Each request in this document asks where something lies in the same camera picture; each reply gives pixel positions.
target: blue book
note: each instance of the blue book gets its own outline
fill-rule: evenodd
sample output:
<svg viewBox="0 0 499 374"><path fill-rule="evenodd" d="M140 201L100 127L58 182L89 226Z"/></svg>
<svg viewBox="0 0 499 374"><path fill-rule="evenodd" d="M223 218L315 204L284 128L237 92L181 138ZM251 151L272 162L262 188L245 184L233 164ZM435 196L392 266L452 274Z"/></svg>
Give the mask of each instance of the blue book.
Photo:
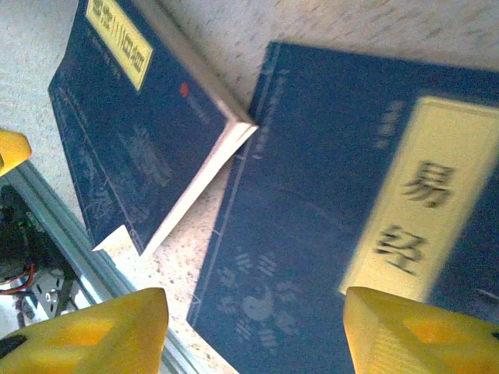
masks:
<svg viewBox="0 0 499 374"><path fill-rule="evenodd" d="M345 290L499 319L499 74L274 42L188 321L242 374L354 373Z"/></svg>
<svg viewBox="0 0 499 374"><path fill-rule="evenodd" d="M256 129L155 0L81 0L48 92L96 249L153 252Z"/></svg>

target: red logo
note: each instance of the red logo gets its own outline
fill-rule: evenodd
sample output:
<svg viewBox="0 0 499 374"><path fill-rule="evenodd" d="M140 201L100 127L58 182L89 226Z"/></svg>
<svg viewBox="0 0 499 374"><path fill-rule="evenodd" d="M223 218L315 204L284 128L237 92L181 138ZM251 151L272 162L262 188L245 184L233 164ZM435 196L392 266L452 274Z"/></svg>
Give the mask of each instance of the red logo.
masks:
<svg viewBox="0 0 499 374"><path fill-rule="evenodd" d="M189 86L187 86L187 83L182 83L182 85L180 86L180 94L183 96L183 97L188 97L189 96Z"/></svg>

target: speckled countertop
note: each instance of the speckled countertop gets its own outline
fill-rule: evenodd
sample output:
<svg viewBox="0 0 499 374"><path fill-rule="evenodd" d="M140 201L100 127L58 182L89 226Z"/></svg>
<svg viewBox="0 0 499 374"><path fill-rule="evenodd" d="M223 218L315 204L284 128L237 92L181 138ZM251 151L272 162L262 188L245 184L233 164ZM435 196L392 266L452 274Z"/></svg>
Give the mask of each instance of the speckled countertop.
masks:
<svg viewBox="0 0 499 374"><path fill-rule="evenodd" d="M245 106L271 39L499 69L497 0L162 1ZM0 124L30 137L32 161L81 217L45 93L62 57L76 0L52 3L53 7L35 1L2 2L0 48L16 51L5 64L7 56L1 56L0 73L7 91L0 93ZM20 17L23 22L16 22ZM171 328L213 372L233 370L192 331L185 318L227 174L228 166L150 258L139 259L126 245L108 250L138 288L165 288Z"/></svg>

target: yellow corner piece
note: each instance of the yellow corner piece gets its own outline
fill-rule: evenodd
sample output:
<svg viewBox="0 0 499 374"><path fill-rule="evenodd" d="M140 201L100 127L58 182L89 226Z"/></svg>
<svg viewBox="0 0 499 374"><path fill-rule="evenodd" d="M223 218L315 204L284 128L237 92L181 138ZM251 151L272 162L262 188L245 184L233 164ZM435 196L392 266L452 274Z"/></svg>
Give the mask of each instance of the yellow corner piece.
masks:
<svg viewBox="0 0 499 374"><path fill-rule="evenodd" d="M0 176L31 156L28 139L18 132L0 130Z"/></svg>
<svg viewBox="0 0 499 374"><path fill-rule="evenodd" d="M499 374L499 325L370 288L343 314L356 374Z"/></svg>
<svg viewBox="0 0 499 374"><path fill-rule="evenodd" d="M148 288L25 327L2 374L157 374L168 329L163 288Z"/></svg>

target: book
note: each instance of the book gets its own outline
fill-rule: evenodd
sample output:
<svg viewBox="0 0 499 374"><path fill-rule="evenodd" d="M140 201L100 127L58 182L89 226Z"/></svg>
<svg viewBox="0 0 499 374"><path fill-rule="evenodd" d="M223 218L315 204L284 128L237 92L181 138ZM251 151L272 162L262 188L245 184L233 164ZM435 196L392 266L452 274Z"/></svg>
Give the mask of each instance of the book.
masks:
<svg viewBox="0 0 499 374"><path fill-rule="evenodd" d="M354 373L350 286L497 321L498 84L271 43L189 324L242 374Z"/></svg>
<svg viewBox="0 0 499 374"><path fill-rule="evenodd" d="M48 92L96 249L152 253L256 130L155 0L81 0Z"/></svg>

